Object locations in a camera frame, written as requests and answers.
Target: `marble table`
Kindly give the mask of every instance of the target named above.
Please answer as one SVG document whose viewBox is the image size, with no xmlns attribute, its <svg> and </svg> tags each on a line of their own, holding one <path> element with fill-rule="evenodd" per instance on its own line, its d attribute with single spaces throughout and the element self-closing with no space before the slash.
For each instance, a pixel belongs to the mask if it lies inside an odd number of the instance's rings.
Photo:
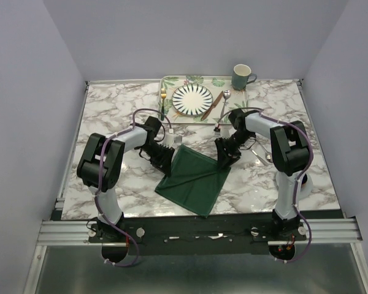
<svg viewBox="0 0 368 294">
<path fill-rule="evenodd" d="M 90 85 L 64 191 L 62 219 L 88 219 L 97 215 L 91 193 L 76 176 L 77 164 L 88 136 L 93 132 L 110 135 L 127 128 L 134 110 L 157 108 L 158 90 L 158 82 Z M 265 113 L 273 118 L 284 121 L 298 119 L 305 124 L 314 151 L 314 160 L 309 170 L 314 187 L 312 194 L 300 201 L 300 209 L 339 209 L 337 196 L 296 82 L 260 80 L 252 84 L 247 93 L 250 106 L 265 108 Z M 144 122 L 147 116 L 147 113 L 139 114 L 137 122 Z M 179 125 L 174 126 L 174 131 L 183 137 L 183 144 L 211 158 L 217 158 L 214 144 L 216 136 L 212 126 Z M 268 139 L 259 136 L 259 140 L 271 150 Z M 264 157 L 264 151 L 258 144 L 255 145 L 255 151 Z M 125 154 L 116 188 L 117 200 L 125 216 L 192 215 L 154 192 L 163 174 L 140 158 L 138 153 L 132 150 Z M 241 160 L 232 166 L 211 214 L 271 211 L 278 195 L 276 172 L 273 165 L 265 167 L 253 153 L 243 151 Z"/>
</svg>

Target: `knife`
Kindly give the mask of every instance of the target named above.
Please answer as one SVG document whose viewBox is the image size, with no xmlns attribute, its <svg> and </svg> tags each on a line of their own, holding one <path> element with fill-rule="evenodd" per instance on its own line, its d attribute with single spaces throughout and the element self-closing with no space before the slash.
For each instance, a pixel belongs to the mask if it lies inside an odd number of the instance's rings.
<svg viewBox="0 0 368 294">
<path fill-rule="evenodd" d="M 250 148 L 250 150 L 252 151 L 252 153 L 260 160 L 260 162 L 262 163 L 262 164 L 264 164 L 265 166 L 268 166 L 269 165 L 269 163 L 267 162 L 267 161 L 265 161 L 262 157 L 260 157 L 259 155 L 258 155 L 258 153 L 256 153 L 256 151 L 255 150 L 253 150 L 253 149 L 251 149 Z"/>
<path fill-rule="evenodd" d="M 223 91 L 220 93 L 220 95 L 218 95 L 217 99 L 215 99 L 215 101 L 213 102 L 213 104 L 211 104 L 209 110 L 207 110 L 204 115 L 201 118 L 201 121 L 204 121 L 210 114 L 210 112 L 217 106 L 218 103 L 220 103 L 220 100 L 223 96 Z"/>
</svg>

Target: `green cloth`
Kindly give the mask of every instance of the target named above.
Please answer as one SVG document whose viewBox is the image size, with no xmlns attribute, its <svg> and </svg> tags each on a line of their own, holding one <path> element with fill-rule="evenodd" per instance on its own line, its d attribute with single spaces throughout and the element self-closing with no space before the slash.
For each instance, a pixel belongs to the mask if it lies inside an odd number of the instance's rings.
<svg viewBox="0 0 368 294">
<path fill-rule="evenodd" d="M 181 145 L 155 192 L 200 216 L 207 217 L 231 168 L 217 171 L 217 161 Z"/>
</svg>

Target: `lavender wall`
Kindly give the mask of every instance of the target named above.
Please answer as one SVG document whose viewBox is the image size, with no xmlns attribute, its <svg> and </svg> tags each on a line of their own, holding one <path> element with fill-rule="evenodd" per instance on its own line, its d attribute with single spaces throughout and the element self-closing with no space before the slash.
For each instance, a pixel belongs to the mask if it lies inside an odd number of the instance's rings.
<svg viewBox="0 0 368 294">
<path fill-rule="evenodd" d="M 356 216 L 368 263 L 368 0 L 350 0 L 304 92 L 341 207 Z"/>
<path fill-rule="evenodd" d="M 43 2 L 0 1 L 0 294 L 23 292 L 84 89 Z"/>
<path fill-rule="evenodd" d="M 87 80 L 302 78 L 347 0 L 44 0 Z"/>
</svg>

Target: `mug handle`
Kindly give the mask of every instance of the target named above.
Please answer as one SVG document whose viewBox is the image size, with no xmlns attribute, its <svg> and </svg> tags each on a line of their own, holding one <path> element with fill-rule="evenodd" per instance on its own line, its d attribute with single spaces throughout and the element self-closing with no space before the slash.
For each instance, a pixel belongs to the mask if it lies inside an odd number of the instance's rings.
<svg viewBox="0 0 368 294">
<path fill-rule="evenodd" d="M 251 73 L 249 76 L 248 76 L 248 78 L 250 78 L 250 77 L 255 77 L 253 80 L 250 80 L 250 81 L 248 81 L 247 82 L 247 84 L 252 84 L 254 81 L 256 81 L 256 79 L 258 78 L 258 76 L 257 75 L 255 75 L 254 73 Z"/>
</svg>

